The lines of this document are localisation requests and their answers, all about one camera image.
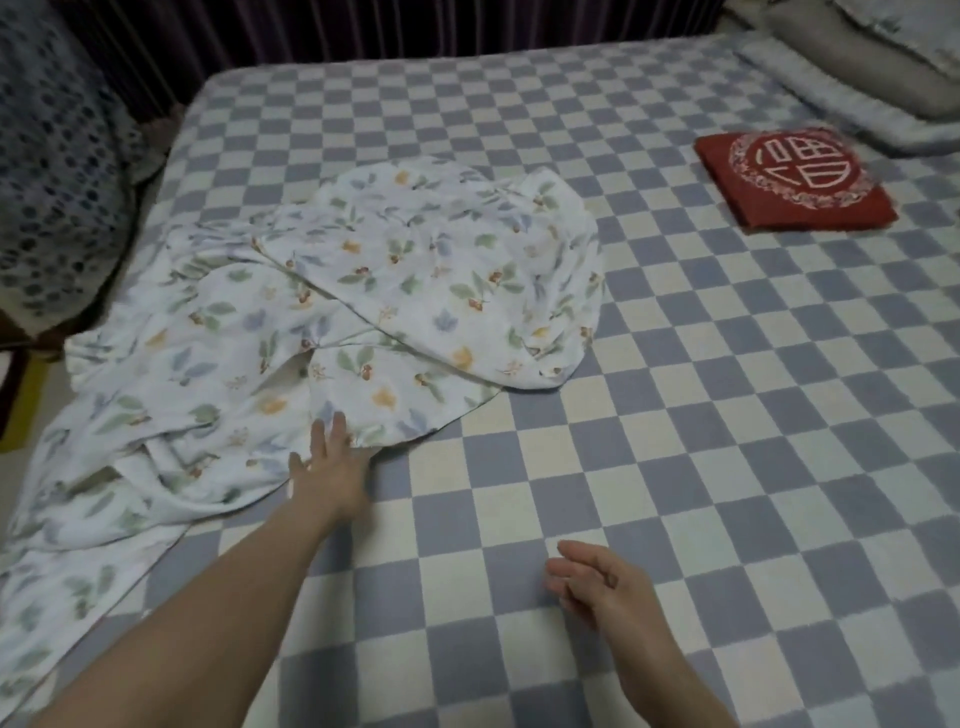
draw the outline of finger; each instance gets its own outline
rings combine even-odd
[[[570,597],[570,591],[566,587],[566,579],[561,579],[559,576],[547,576],[543,579],[543,586],[546,587],[548,592],[553,592],[561,598]]]
[[[570,561],[586,564],[605,576],[618,575],[623,571],[623,561],[606,546],[585,544],[582,541],[560,541],[557,550]]]
[[[347,447],[347,417],[343,412],[335,412],[326,441],[326,453],[330,457],[339,457],[347,451]]]
[[[597,619],[586,604],[583,604],[576,599],[562,596],[560,598],[560,606],[571,615],[574,615],[586,622],[590,629],[597,628]]]
[[[566,586],[577,600],[588,607],[600,604],[609,591],[603,577],[596,571],[591,571],[586,576],[572,576],[566,580]]]
[[[324,421],[314,420],[310,426],[310,458],[319,463],[326,457],[326,436],[324,435]]]
[[[306,467],[300,456],[295,452],[290,452],[290,458],[287,461],[287,467],[290,469],[290,477],[296,480],[302,473],[306,472]]]
[[[545,570],[551,576],[568,579],[571,576],[586,576],[588,571],[593,571],[594,569],[586,564],[578,564],[569,559],[553,558],[546,560]]]

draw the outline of dark purple curtain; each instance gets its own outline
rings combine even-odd
[[[723,0],[52,0],[141,121],[263,63],[475,56],[711,29]]]

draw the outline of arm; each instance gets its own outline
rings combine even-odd
[[[96,660],[36,728],[240,726],[320,544],[366,506],[370,452],[337,413],[314,423],[310,469],[290,456],[293,497]]]
[[[546,563],[561,606],[607,641],[620,687],[652,728],[735,728],[727,708],[686,661],[653,582],[603,546],[561,541]]]

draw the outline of white floral sheet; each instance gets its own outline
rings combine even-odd
[[[550,388],[603,298],[597,227],[540,170],[490,182],[376,164],[249,222],[172,230],[106,323],[68,342],[78,396],[33,456],[0,593],[0,719],[199,518],[286,480],[343,410],[388,446],[500,386]]]

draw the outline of left hand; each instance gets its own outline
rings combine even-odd
[[[290,453],[291,502],[307,517],[332,509],[337,521],[352,521],[370,505],[364,482],[375,453],[376,449],[350,446],[343,412],[334,414],[329,436],[324,433],[324,423],[317,420],[310,428],[309,466],[298,454]]]

